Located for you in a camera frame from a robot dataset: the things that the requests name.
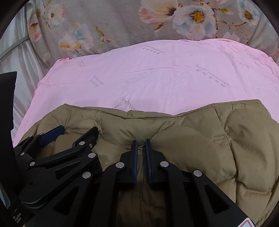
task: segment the floral fabric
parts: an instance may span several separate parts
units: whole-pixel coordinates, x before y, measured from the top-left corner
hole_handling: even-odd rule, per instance
[[[279,62],[279,37],[250,0],[31,0],[27,24],[49,68],[61,58],[160,39],[226,38]]]

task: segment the brown fabric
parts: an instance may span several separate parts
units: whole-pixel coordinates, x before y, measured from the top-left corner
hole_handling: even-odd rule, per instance
[[[23,139],[58,125],[66,128],[65,135],[46,146],[39,158],[70,148],[96,126],[100,135],[92,151],[105,169],[137,140],[137,184],[119,194],[117,226],[165,226],[164,194],[150,190],[146,182],[147,138],[179,169],[202,170],[257,227],[279,200],[279,124],[259,100],[212,104],[175,116],[64,104],[37,122]]]

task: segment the metal pin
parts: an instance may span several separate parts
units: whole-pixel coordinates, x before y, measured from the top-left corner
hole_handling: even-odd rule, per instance
[[[95,153],[90,153],[90,154],[88,155],[89,158],[94,158],[95,156],[96,156]]]
[[[194,175],[195,175],[196,177],[200,177],[200,176],[202,175],[202,172],[201,172],[200,170],[195,170],[195,171],[194,171]]]
[[[160,162],[160,166],[162,166],[162,167],[168,167],[168,166],[169,166],[169,163],[166,162],[166,161],[162,161],[162,162]]]
[[[116,163],[115,164],[115,166],[117,167],[117,168],[123,168],[124,166],[125,166],[125,164],[123,163],[123,162],[118,162],[118,163]]]
[[[84,179],[87,179],[87,178],[91,177],[91,173],[89,173],[89,172],[84,172],[84,173],[82,174],[82,177],[83,177]]]

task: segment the sticker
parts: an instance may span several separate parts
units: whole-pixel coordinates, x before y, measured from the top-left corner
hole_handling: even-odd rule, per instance
[[[255,227],[250,218],[246,218],[238,227]]]

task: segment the olive green garment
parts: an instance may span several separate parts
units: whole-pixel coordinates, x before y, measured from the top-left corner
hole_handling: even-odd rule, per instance
[[[218,103],[175,116],[142,111],[124,112],[64,104],[38,121],[23,136],[66,129],[38,158],[71,147],[93,126],[99,138],[92,151],[103,169],[119,161],[135,139],[138,174],[134,190],[120,192],[117,226],[165,226],[165,199],[146,182],[144,142],[179,169],[203,171],[259,227],[279,200],[279,124],[259,100]]]

